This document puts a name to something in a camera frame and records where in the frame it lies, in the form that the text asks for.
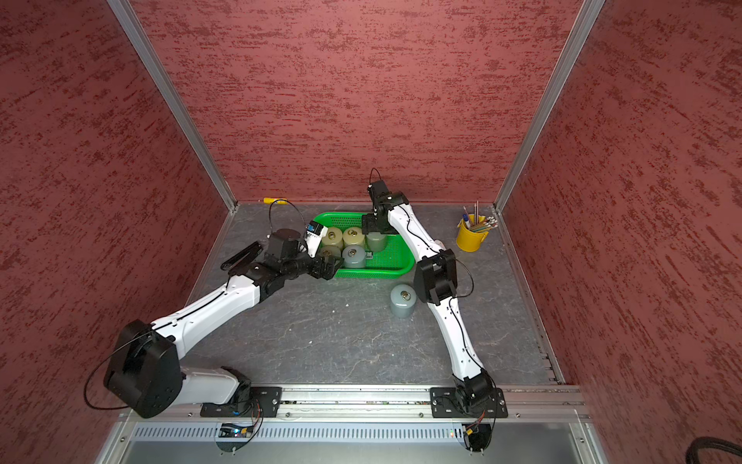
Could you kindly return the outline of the grey tea canister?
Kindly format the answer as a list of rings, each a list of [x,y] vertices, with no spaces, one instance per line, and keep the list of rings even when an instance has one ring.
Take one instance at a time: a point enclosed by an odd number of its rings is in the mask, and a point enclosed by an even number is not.
[[[367,262],[373,257],[372,251],[367,251],[361,245],[349,245],[342,251],[343,267],[359,270],[367,267]]]

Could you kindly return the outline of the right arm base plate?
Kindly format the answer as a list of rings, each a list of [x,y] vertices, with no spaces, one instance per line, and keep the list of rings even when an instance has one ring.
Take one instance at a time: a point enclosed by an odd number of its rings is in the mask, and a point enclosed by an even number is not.
[[[432,415],[436,419],[506,419],[504,392],[494,388],[479,399],[466,396],[461,389],[437,387],[429,390]]]

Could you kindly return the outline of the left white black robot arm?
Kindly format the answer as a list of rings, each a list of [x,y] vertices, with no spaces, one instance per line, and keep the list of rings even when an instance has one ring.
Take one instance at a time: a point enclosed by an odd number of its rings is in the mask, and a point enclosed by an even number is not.
[[[255,242],[225,260],[225,284],[152,323],[135,320],[119,334],[104,373],[104,386],[143,419],[176,405],[199,404],[209,416],[253,412],[251,384],[231,367],[182,367],[201,340],[240,313],[256,307],[302,275],[331,280],[341,259],[320,253],[328,228],[311,222],[305,232],[282,228],[268,243]]]

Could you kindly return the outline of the green plastic basket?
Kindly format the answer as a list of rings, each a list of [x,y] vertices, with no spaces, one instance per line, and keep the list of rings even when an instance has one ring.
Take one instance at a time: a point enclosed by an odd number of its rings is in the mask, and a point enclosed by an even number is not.
[[[361,212],[326,212],[314,218],[315,222],[326,227],[337,227],[345,231],[349,227],[361,227]],[[415,267],[415,257],[399,235],[388,235],[386,247],[382,251],[371,251],[362,269],[342,268],[336,278],[373,278],[373,280],[396,280],[411,272]]]

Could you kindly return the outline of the grey-blue tea canister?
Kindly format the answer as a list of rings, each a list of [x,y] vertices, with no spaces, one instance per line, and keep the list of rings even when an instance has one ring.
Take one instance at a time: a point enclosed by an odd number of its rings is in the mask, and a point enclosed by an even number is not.
[[[400,319],[409,318],[415,311],[417,293],[409,284],[398,284],[390,292],[391,313]]]

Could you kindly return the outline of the green tea canister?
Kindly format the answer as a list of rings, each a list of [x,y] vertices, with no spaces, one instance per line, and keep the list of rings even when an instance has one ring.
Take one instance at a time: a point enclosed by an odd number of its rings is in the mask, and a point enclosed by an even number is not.
[[[380,232],[369,232],[365,240],[369,251],[373,253],[384,251],[388,245],[388,236]]]

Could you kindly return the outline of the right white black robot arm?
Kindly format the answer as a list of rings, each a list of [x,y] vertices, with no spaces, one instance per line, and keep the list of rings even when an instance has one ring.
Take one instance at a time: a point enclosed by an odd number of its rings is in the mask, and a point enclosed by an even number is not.
[[[415,293],[433,313],[448,350],[453,407],[466,416],[484,416],[497,396],[496,384],[475,353],[461,316],[454,252],[435,242],[403,193],[382,189],[369,196],[373,212],[362,218],[364,231],[400,236],[415,259]]]

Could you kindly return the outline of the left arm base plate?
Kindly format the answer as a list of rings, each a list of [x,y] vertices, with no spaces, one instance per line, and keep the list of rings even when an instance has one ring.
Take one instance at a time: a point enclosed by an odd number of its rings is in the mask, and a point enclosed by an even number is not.
[[[238,391],[226,404],[203,403],[202,418],[275,418],[283,389],[280,387],[246,387]]]

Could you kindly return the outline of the beige tea canister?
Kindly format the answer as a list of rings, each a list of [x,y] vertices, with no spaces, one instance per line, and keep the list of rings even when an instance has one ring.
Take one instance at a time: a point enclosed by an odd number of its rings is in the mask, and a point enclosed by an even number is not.
[[[347,228],[343,232],[343,243],[344,247],[359,246],[362,249],[365,248],[365,235],[362,229],[357,226]]]
[[[338,247],[338,249],[343,249],[343,231],[337,227],[328,227],[327,234],[322,238],[322,244],[324,247]]]

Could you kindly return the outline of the olive tea canister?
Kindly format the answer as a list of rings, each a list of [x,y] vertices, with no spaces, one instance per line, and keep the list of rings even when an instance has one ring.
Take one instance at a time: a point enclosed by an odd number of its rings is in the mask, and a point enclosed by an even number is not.
[[[335,246],[321,247],[318,250],[318,255],[322,258],[332,257],[340,259],[342,257],[342,250],[339,247]]]

